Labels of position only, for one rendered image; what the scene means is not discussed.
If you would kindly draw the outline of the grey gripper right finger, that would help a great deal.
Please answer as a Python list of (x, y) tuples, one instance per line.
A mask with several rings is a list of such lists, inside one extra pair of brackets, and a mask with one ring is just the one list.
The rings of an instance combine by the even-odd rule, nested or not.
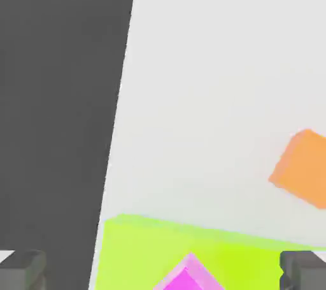
[(280, 290), (326, 290), (326, 262), (312, 251), (280, 254)]

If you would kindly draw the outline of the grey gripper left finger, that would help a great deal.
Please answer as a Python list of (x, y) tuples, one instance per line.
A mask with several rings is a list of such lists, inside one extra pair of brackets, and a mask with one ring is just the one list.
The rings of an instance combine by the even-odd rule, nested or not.
[(46, 254), (16, 250), (0, 262), (0, 290), (46, 290)]

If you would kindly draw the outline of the small orange cube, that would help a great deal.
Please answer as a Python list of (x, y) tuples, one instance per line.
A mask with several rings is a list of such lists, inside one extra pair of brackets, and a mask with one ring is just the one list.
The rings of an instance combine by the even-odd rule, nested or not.
[(326, 209), (326, 137), (310, 129), (295, 134), (269, 181), (318, 209)]

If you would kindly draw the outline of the small magenta cube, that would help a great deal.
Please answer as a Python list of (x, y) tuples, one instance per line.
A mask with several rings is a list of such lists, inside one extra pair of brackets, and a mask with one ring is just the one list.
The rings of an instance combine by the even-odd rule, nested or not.
[(198, 258), (190, 253), (153, 290), (225, 290)]

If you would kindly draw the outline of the large lime green box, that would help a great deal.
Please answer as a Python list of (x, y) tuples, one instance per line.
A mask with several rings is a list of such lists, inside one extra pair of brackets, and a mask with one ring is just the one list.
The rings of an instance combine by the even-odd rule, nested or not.
[(233, 228), (121, 214), (104, 223), (95, 290), (153, 290), (190, 253), (224, 290), (278, 290), (284, 250), (326, 250), (326, 214)]

